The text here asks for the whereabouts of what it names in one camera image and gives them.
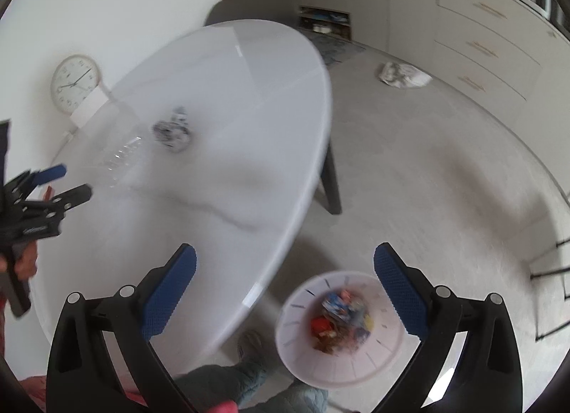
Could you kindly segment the person's left hand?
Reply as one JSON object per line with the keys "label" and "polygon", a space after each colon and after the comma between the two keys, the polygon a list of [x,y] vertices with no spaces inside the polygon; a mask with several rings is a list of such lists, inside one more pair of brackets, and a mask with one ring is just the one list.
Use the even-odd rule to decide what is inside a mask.
{"label": "person's left hand", "polygon": [[31,242],[22,250],[20,257],[15,262],[15,276],[19,281],[28,280],[37,273],[38,243]]}

